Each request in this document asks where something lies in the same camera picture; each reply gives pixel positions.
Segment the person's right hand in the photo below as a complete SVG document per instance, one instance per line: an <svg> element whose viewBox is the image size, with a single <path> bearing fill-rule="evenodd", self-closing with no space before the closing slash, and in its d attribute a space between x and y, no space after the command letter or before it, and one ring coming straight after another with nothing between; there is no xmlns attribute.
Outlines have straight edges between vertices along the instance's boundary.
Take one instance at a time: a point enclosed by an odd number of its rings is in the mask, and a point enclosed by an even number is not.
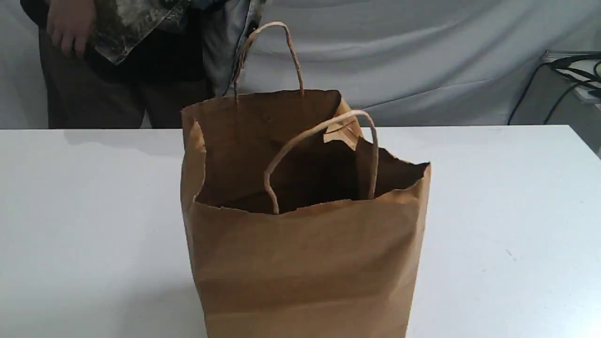
<svg viewBox="0 0 601 338"><path fill-rule="evenodd" d="M46 32L65 56L84 56L96 19L93 0L50 0Z"/></svg>

